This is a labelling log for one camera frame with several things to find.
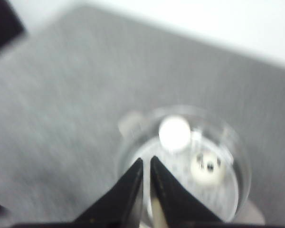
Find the gray carpet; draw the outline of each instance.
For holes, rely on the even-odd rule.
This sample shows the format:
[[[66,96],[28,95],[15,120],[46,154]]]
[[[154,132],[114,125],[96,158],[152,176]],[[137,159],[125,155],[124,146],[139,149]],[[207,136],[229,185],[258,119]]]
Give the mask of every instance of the gray carpet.
[[[117,180],[123,114],[173,104],[234,127],[285,224],[285,70],[80,7],[0,53],[0,226],[74,219]]]

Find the black object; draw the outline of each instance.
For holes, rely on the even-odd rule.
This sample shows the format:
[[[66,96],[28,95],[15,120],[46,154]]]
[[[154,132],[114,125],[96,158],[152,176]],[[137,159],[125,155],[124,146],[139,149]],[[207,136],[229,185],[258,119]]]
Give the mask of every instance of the black object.
[[[151,159],[151,197],[157,197],[170,228],[282,228],[223,223],[187,192],[161,161]],[[139,158],[96,203],[71,223],[17,224],[13,228],[138,228],[143,205],[143,161]]]
[[[22,24],[5,0],[0,0],[0,47],[24,31]]]

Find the white bead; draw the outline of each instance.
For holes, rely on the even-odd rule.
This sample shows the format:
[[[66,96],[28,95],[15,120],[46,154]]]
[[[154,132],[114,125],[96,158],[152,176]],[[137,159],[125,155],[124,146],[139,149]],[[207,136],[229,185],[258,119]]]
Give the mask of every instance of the white bead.
[[[219,185],[225,176],[224,162],[212,152],[199,152],[191,161],[191,174],[201,186]]]
[[[159,127],[159,138],[165,150],[181,152],[191,143],[190,125],[182,116],[168,116]]]

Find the small object in container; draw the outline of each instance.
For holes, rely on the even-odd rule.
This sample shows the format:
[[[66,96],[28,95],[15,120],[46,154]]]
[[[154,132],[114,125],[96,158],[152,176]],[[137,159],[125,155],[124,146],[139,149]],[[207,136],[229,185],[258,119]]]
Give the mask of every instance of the small object in container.
[[[224,162],[213,152],[200,152],[193,156],[191,174],[201,186],[219,185],[225,176]]]
[[[179,115],[166,117],[159,127],[162,147],[170,153],[178,153],[191,143],[191,130],[188,121]]]

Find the clear plastic container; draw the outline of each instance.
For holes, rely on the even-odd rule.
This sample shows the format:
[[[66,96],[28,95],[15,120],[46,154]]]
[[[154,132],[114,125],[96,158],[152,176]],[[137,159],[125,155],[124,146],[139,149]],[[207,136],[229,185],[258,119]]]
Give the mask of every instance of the clear plastic container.
[[[163,119],[171,115],[185,118],[191,129],[192,145],[177,154],[167,153],[159,140],[159,127]],[[226,165],[220,185],[201,186],[192,178],[192,157],[208,150]],[[223,221],[232,221],[248,198],[251,168],[245,148],[236,132],[224,121],[191,107],[172,106],[159,108],[134,124],[128,131],[119,153],[118,173],[121,176],[138,158],[144,162],[142,224],[152,227],[150,205],[150,159],[156,155],[178,179],[183,187],[218,215]]]

